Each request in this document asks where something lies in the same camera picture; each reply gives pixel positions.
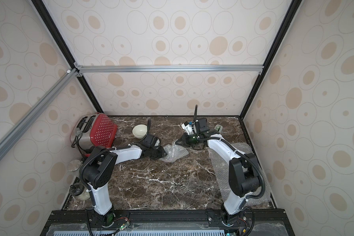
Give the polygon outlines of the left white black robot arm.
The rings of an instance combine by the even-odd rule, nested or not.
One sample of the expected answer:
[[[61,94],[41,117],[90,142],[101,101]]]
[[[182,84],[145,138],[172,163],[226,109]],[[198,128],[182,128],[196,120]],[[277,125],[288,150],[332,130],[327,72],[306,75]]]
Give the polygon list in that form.
[[[162,146],[94,147],[79,171],[79,179],[90,194],[94,211],[98,215],[104,216],[112,209],[108,182],[117,164],[144,157],[157,160],[166,155],[167,152]]]

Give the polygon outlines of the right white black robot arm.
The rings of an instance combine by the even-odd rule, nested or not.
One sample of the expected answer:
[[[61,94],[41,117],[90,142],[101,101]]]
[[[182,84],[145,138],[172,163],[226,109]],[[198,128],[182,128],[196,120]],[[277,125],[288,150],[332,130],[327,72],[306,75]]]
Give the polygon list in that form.
[[[231,145],[220,134],[204,136],[203,134],[183,134],[176,141],[176,145],[192,147],[204,143],[214,150],[228,164],[228,183],[231,192],[224,202],[225,212],[235,215],[244,209],[250,199],[260,199],[266,191],[265,178],[257,164],[255,156],[244,153]]]

